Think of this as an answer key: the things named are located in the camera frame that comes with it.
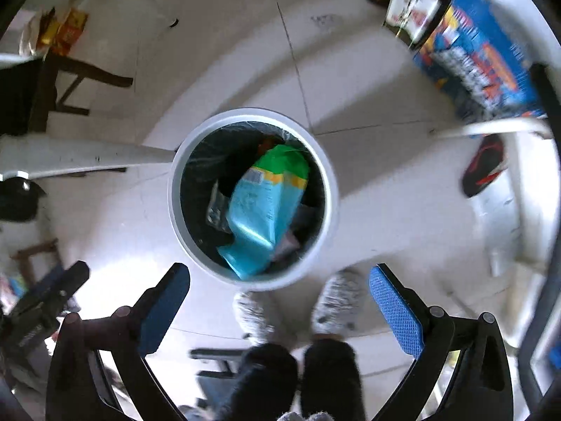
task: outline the screw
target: screw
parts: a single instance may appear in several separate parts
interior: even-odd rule
[[[68,315],[66,315],[65,323],[74,323],[79,318],[80,316],[77,313],[69,313]]]
[[[489,323],[489,324],[491,325],[491,324],[493,324],[493,323],[495,322],[495,317],[493,316],[492,313],[485,312],[485,313],[483,314],[483,320],[484,320],[486,323]]]
[[[131,308],[128,305],[124,305],[122,307],[119,307],[117,310],[115,310],[114,315],[115,316],[127,316],[130,312],[131,312]]]
[[[432,316],[436,318],[442,318],[444,316],[444,309],[437,305],[433,305],[430,309],[428,309],[428,311]]]

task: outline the plastic bag liner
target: plastic bag liner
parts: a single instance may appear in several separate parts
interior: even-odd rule
[[[315,159],[298,138],[288,131],[263,122],[232,123],[223,126],[206,136],[191,153],[181,178],[180,201],[187,230],[198,248],[212,261],[228,270],[231,268],[218,254],[217,247],[231,244],[234,236],[214,229],[207,222],[207,207],[212,187],[218,178],[231,170],[228,160],[231,160],[232,155],[251,152],[254,147],[257,160],[257,148],[268,136],[282,139],[285,144],[302,151],[310,167],[302,203],[313,207],[315,212],[308,226],[295,232],[301,248],[271,263],[263,275],[282,272],[290,267],[313,245],[322,225],[325,206],[322,176]]]

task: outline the blue snack bag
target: blue snack bag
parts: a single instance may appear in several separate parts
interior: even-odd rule
[[[485,0],[452,0],[414,61],[465,123],[543,116],[524,55]]]
[[[263,272],[306,188],[309,166],[298,149],[277,145],[239,180],[226,218],[235,241],[218,247],[238,277]]]

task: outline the tile grout line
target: tile grout line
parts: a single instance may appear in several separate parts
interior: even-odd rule
[[[288,47],[290,48],[290,55],[292,57],[292,62],[294,63],[294,69],[296,70],[296,78],[298,79],[298,86],[300,88],[300,93],[302,95],[302,102],[304,103],[304,112],[306,114],[306,120],[308,121],[308,125],[310,125],[311,133],[313,134],[313,125],[310,119],[310,111],[308,109],[308,104],[306,102],[306,95],[304,94],[304,87],[302,86],[302,79],[300,77],[300,71],[298,70],[298,64],[296,63],[296,57],[294,55],[294,49],[292,48],[292,42],[290,41],[290,36],[288,35],[288,28],[286,27],[286,22],[284,21],[284,16],[282,15],[281,6],[279,5],[278,0],[275,0],[277,4],[277,9],[279,11],[279,15],[282,21],[282,27],[284,28],[284,34],[286,35],[286,39],[288,41]]]
[[[340,133],[342,131],[354,131],[357,129],[366,129],[366,128],[379,128],[379,127],[384,127],[384,126],[392,126],[392,125],[411,125],[413,123],[430,123],[430,122],[426,122],[425,120],[411,120],[410,122],[391,122],[391,123],[375,123],[373,125],[364,125],[364,126],[360,126],[360,127],[354,127],[354,128],[341,128],[341,129],[334,129],[331,131],[325,131],[323,133],[314,133],[314,136],[325,136],[326,134],[333,134],[333,133]]]
[[[378,375],[383,375],[385,373],[393,372],[394,370],[409,368],[411,367],[411,364],[412,362],[409,362],[408,364],[399,364],[399,365],[395,365],[394,367],[388,367],[387,369],[384,370],[376,370],[375,372],[363,373],[360,374],[360,376],[361,378],[377,377]]]
[[[188,334],[195,334],[196,336],[215,337],[216,339],[239,340],[240,342],[249,343],[245,339],[241,339],[239,337],[215,336],[214,334],[204,334],[203,332],[195,332],[193,330],[185,330],[185,329],[174,328],[173,326],[170,326],[169,328],[173,329],[173,330],[178,330],[178,331],[181,331],[181,332],[186,332]]]

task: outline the blue gripper pad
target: blue gripper pad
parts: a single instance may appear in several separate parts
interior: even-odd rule
[[[401,348],[418,359],[425,346],[421,323],[378,266],[370,271],[370,294],[378,304]]]
[[[155,353],[171,326],[181,303],[189,292],[191,277],[187,266],[174,263],[155,288],[158,298],[140,326],[138,353],[144,357]]]

